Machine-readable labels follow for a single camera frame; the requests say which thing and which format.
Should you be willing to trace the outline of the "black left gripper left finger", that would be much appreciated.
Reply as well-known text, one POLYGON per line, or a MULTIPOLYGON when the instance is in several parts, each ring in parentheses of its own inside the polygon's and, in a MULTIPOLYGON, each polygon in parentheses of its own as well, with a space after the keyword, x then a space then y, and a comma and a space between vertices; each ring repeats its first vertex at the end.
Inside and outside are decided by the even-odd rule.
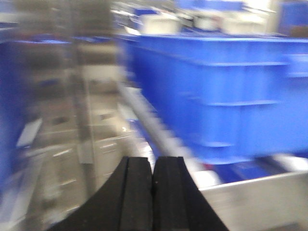
POLYGON ((51 231, 150 231, 152 172, 146 157, 123 157, 105 184, 51 231))

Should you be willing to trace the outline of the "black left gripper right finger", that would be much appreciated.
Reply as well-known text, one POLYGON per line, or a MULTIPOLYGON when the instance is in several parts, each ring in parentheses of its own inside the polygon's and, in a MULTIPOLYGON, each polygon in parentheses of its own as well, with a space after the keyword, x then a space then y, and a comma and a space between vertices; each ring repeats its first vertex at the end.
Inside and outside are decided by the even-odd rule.
POLYGON ((153 230, 228 230, 194 183, 183 157, 159 157, 155 163, 153 230))

